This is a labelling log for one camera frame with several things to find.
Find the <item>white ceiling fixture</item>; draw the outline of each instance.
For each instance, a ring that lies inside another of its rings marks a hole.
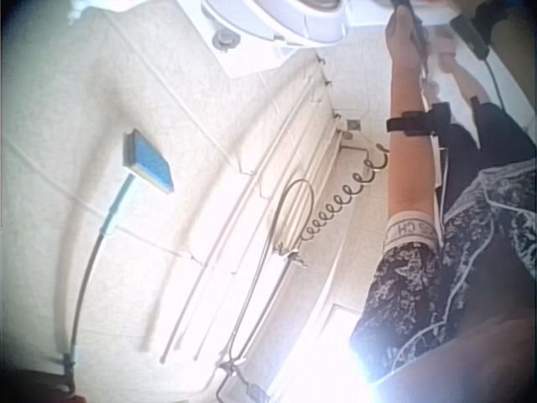
[[[116,12],[148,0],[71,0],[71,22],[88,7]],[[230,78],[282,65],[300,48],[331,46],[350,27],[386,24],[389,0],[177,0]],[[447,24],[448,0],[414,0],[424,24]]]

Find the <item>coiled cord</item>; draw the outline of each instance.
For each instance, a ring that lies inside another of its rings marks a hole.
[[[376,147],[379,151],[383,153],[384,161],[381,165],[375,165],[370,159],[369,156],[363,161],[363,164],[366,165],[371,170],[371,176],[368,179],[363,179],[360,174],[354,172],[352,174],[352,179],[357,182],[360,187],[357,190],[353,190],[350,185],[343,185],[341,188],[343,193],[348,196],[346,200],[343,199],[344,196],[334,195],[333,201],[334,204],[327,203],[325,204],[325,211],[319,212],[317,214],[318,218],[315,218],[311,221],[311,225],[305,229],[305,234],[302,233],[301,239],[304,242],[311,241],[316,234],[318,234],[322,228],[326,227],[326,224],[333,220],[337,213],[341,212],[345,206],[351,204],[352,199],[358,196],[363,191],[363,187],[373,183],[375,176],[378,171],[385,169],[388,166],[388,153],[389,150],[385,149],[381,144],[376,144]]]

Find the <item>patterned dress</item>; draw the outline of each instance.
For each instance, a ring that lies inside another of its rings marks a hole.
[[[535,147],[497,107],[480,108],[476,119],[484,119],[484,127],[496,123],[511,145],[493,135],[477,149],[454,124],[451,139],[444,140],[441,242],[425,214],[402,212],[389,220],[383,258],[350,340],[369,381],[456,336],[474,274],[484,270],[475,260],[494,234],[501,234],[535,280]]]

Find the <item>metal rod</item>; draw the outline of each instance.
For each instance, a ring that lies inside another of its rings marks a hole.
[[[192,287],[192,289],[190,291],[190,294],[188,295],[188,298],[186,300],[185,306],[181,310],[181,313],[179,314],[179,317],[178,317],[177,321],[175,322],[174,328],[173,328],[171,334],[169,335],[168,342],[166,343],[166,347],[165,347],[165,349],[163,351],[162,356],[160,357],[160,363],[164,364],[166,362],[166,359],[168,358],[169,351],[171,350],[171,347],[172,347],[172,345],[174,343],[175,337],[177,336],[177,332],[179,330],[180,324],[183,322],[183,319],[186,316],[186,313],[188,313],[189,308],[190,308],[190,312],[193,312],[197,308],[197,304],[195,304],[195,306],[192,306],[191,302],[192,302],[192,300],[194,298],[194,294],[197,291],[199,291],[201,293],[203,293],[205,291],[205,290],[198,290],[198,286],[201,283],[201,278],[205,274],[205,271],[206,271],[207,267],[209,267],[212,264],[212,260],[216,256],[218,256],[218,254],[222,251],[222,248],[223,248],[223,246],[225,244],[224,240],[227,240],[227,237],[229,236],[229,233],[232,231],[232,229],[234,228],[235,224],[237,223],[238,217],[240,215],[239,214],[240,211],[244,208],[244,205],[246,204],[246,201],[247,201],[250,193],[253,191],[253,189],[255,188],[256,183],[258,182],[258,178],[263,173],[263,170],[264,170],[265,166],[267,165],[267,163],[270,161],[270,158],[271,158],[273,152],[276,150],[279,142],[284,137],[284,134],[286,133],[287,127],[291,124],[291,122],[295,118],[296,114],[300,110],[300,107],[302,106],[302,104],[304,103],[305,99],[307,98],[307,95],[308,95],[310,89],[313,87],[313,85],[315,83],[315,75],[321,70],[322,65],[324,65],[323,60],[321,60],[320,62],[317,63],[317,67],[315,68],[315,70],[311,74],[311,76],[309,77],[308,82],[305,85],[304,90],[302,91],[302,93],[299,96],[299,101],[293,106],[293,108],[291,109],[291,111],[287,115],[286,119],[280,125],[280,129],[279,129],[279,132],[278,132],[278,135],[277,135],[275,141],[273,142],[272,146],[268,150],[268,153],[263,158],[263,161],[261,162],[259,167],[256,169],[256,173],[254,175],[250,176],[250,179],[248,180],[248,184],[247,184],[246,188],[244,189],[244,191],[242,192],[242,195],[237,200],[237,203],[233,207],[232,213],[229,215],[228,219],[224,223],[224,226],[223,226],[222,230],[218,234],[218,237],[216,238],[216,242],[213,245],[213,247],[211,248],[211,251],[209,252],[209,254],[207,255],[206,262],[204,263],[203,268],[201,269],[201,272],[198,275],[198,277],[197,277],[197,279],[196,279],[196,281],[195,281],[195,283],[194,283],[194,285],[193,285],[193,287]]]

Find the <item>blue object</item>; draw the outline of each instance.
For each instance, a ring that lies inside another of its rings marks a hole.
[[[161,191],[174,191],[168,162],[136,129],[125,137],[123,164]]]

